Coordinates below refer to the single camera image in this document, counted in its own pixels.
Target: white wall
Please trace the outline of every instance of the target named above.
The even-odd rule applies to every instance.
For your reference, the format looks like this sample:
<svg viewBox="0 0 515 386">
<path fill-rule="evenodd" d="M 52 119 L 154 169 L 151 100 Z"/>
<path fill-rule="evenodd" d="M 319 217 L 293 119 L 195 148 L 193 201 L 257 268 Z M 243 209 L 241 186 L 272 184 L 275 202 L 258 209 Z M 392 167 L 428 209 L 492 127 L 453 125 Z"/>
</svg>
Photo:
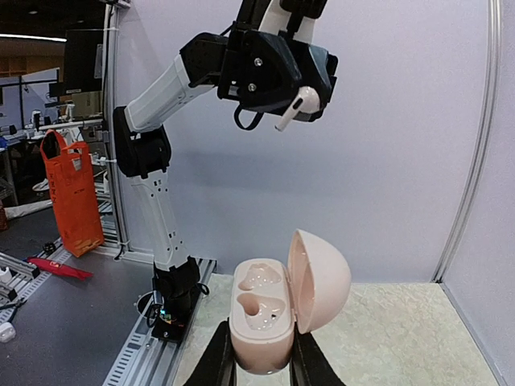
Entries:
<svg viewBox="0 0 515 386">
<path fill-rule="evenodd" d="M 43 124 L 43 117 L 45 116 L 49 116 L 52 122 L 57 119 L 56 108 L 45 108 L 46 103 L 56 101 L 56 98 L 48 97 L 48 85 L 50 83 L 55 83 L 58 80 L 57 70 L 57 68 L 54 68 L 22 76 L 22 80 L 24 82 L 53 80 L 48 83 L 28 84 L 26 87 L 22 88 L 23 119 L 26 124 L 31 122 L 32 110 L 41 111 L 41 124 Z"/>
<path fill-rule="evenodd" d="M 127 104 L 200 31 L 223 31 L 239 0 L 134 2 L 122 18 L 117 104 Z M 167 122 L 171 190 L 191 253 L 230 272 L 285 260 L 304 228 L 331 241 L 358 281 L 428 281 L 472 158 L 484 91 L 487 2 L 331 0 L 315 42 L 340 59 L 324 117 L 251 133 L 214 92 Z M 128 229 L 151 247 L 124 183 Z"/>
<path fill-rule="evenodd" d="M 476 202 L 444 282 L 515 384 L 515 5 L 503 2 L 501 78 Z"/>
<path fill-rule="evenodd" d="M 0 105 L 0 126 L 15 125 L 16 129 L 22 129 L 22 116 L 19 109 L 19 86 L 2 86 L 3 84 L 18 83 L 19 78 L 0 78 L 0 87 L 3 93 L 3 105 Z"/>
</svg>

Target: white earbud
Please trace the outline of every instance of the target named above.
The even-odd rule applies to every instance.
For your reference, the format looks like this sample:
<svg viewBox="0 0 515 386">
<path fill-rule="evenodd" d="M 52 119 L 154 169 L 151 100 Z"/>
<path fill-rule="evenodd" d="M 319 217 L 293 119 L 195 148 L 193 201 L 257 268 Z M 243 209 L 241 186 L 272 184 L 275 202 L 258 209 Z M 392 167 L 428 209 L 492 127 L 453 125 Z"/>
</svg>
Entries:
<svg viewBox="0 0 515 386">
<path fill-rule="evenodd" d="M 282 115 L 275 129 L 284 131 L 288 124 L 297 116 L 298 113 L 313 114 L 320 110 L 320 98 L 316 90 L 309 86 L 303 86 L 299 93 L 291 102 L 290 107 Z"/>
</svg>

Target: led light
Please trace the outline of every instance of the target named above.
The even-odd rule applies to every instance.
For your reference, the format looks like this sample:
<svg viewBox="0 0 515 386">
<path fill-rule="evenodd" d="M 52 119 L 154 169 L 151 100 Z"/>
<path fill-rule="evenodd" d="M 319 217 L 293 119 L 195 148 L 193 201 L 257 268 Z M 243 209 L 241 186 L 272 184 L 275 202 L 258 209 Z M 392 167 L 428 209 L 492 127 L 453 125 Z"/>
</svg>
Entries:
<svg viewBox="0 0 515 386">
<path fill-rule="evenodd" d="M 12 35 L 12 34 L 0 34 L 0 38 L 6 39 L 29 39 L 29 40 L 46 40 L 50 42 L 65 43 L 64 38 L 49 38 L 47 36 L 32 36 L 32 35 Z"/>
</svg>

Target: orange bag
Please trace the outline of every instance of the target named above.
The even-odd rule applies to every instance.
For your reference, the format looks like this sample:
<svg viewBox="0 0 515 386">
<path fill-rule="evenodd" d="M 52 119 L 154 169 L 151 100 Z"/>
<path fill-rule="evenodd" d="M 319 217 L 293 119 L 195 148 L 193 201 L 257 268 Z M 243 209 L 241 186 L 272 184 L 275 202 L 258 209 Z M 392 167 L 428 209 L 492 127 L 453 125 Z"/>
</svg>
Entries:
<svg viewBox="0 0 515 386">
<path fill-rule="evenodd" d="M 63 246 L 80 257 L 104 243 L 88 144 L 67 146 L 59 133 L 49 130 L 41 155 Z"/>
</svg>

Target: floor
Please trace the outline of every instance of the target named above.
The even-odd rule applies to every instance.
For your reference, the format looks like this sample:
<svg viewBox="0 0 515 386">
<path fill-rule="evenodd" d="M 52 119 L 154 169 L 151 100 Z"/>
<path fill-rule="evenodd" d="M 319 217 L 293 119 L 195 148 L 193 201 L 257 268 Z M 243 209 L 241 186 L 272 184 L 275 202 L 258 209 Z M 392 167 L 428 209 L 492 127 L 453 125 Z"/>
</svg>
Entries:
<svg viewBox="0 0 515 386">
<path fill-rule="evenodd" d="M 51 276 L 28 298 L 13 321 L 16 337 L 0 343 L 1 386 L 102 385 L 138 320 L 151 265 L 95 252 L 65 264 L 94 276 Z"/>
<path fill-rule="evenodd" d="M 196 366 L 218 323 L 229 315 L 233 278 L 212 275 L 174 385 Z M 497 386 L 447 296 L 437 284 L 352 286 L 344 310 L 313 333 L 348 386 Z M 272 376 L 240 370 L 238 384 L 290 384 L 287 369 Z"/>
<path fill-rule="evenodd" d="M 11 220 L 9 229 L 0 232 L 0 252 L 25 259 L 41 252 L 43 245 L 59 237 L 52 208 Z"/>
</svg>

